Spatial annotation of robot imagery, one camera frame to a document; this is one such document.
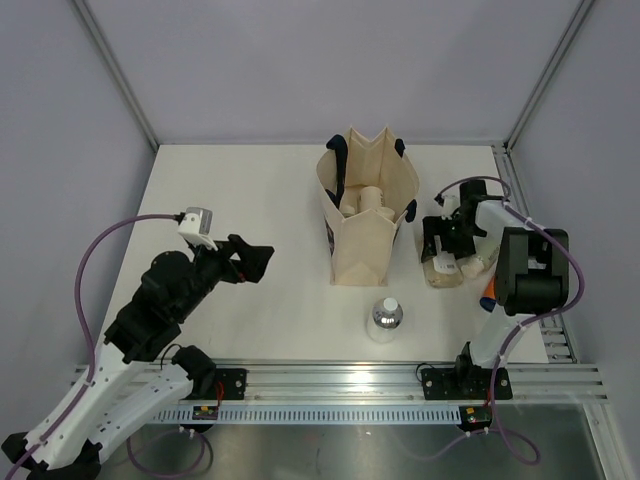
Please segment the clear yellow soap bottle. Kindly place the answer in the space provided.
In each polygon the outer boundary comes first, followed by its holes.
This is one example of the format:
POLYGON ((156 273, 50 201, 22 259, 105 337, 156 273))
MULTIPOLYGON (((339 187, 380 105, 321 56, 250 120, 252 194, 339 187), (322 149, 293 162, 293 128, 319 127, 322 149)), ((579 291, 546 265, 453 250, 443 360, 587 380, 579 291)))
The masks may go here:
POLYGON ((464 278, 454 255, 442 248, 438 237, 424 237, 421 263, 425 280, 433 288, 455 288, 463 283, 464 278))

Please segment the orange pump bottle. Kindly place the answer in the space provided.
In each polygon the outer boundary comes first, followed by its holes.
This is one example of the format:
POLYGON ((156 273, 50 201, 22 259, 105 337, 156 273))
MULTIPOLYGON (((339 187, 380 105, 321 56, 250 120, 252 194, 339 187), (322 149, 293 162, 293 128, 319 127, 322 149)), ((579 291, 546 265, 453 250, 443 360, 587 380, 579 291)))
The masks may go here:
POLYGON ((480 307, 486 312, 492 312, 496 306, 495 278, 488 282, 482 296, 479 299, 480 307))

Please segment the silver capped clear bottle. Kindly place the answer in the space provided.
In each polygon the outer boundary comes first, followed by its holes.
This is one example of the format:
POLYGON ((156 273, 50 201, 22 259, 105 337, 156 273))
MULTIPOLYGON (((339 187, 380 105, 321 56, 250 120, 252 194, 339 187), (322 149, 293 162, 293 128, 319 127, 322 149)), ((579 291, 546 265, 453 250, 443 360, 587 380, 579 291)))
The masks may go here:
POLYGON ((404 319, 404 311, 394 297, 378 300, 367 319, 366 330, 369 337, 377 343, 391 342, 404 319))

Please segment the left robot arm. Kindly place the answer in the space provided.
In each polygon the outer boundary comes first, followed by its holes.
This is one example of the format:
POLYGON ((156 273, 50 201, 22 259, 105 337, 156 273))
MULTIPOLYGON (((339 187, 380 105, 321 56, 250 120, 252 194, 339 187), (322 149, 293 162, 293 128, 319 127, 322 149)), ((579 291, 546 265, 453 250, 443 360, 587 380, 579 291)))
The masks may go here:
POLYGON ((131 301, 117 314, 94 360, 60 404, 1 450, 32 479, 93 479, 113 450, 169 404, 208 396, 217 366, 195 345, 180 348, 158 377, 125 399, 120 392, 175 340, 181 326, 220 283, 258 283, 275 250, 232 234, 192 255, 167 251, 152 261, 131 301))

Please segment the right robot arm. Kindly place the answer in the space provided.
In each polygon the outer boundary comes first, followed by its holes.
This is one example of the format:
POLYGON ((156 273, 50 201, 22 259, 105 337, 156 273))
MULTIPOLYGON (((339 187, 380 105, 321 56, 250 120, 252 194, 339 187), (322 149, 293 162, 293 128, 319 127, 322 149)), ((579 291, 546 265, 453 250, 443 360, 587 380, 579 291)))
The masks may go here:
POLYGON ((567 232, 537 225, 515 210, 507 195, 490 194, 487 180, 476 176, 456 181, 456 200, 439 192, 434 200, 440 214, 422 220, 423 264, 434 264, 444 254, 468 259, 477 253, 480 239, 498 244, 496 304, 453 366, 421 371, 428 400, 512 398, 506 364, 513 348, 534 322, 562 312, 568 300, 567 232))

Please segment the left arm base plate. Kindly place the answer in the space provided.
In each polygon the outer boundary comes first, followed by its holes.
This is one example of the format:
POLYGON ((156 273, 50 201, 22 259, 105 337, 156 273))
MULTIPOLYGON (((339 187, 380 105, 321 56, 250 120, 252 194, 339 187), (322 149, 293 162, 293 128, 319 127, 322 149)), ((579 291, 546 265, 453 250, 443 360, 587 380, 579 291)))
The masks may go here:
POLYGON ((194 383, 196 400, 240 401, 245 398, 248 371, 244 368, 217 368, 194 383))

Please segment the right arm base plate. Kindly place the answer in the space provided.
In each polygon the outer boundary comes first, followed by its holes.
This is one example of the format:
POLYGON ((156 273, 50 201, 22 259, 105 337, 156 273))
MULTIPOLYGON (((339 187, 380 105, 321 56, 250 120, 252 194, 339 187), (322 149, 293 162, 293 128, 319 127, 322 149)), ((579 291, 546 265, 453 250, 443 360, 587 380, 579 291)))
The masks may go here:
POLYGON ((511 400, 513 391, 508 372, 499 368, 493 383, 494 393, 490 393, 491 369, 473 368, 465 375, 453 368, 439 369, 424 366, 416 370, 426 400, 511 400))

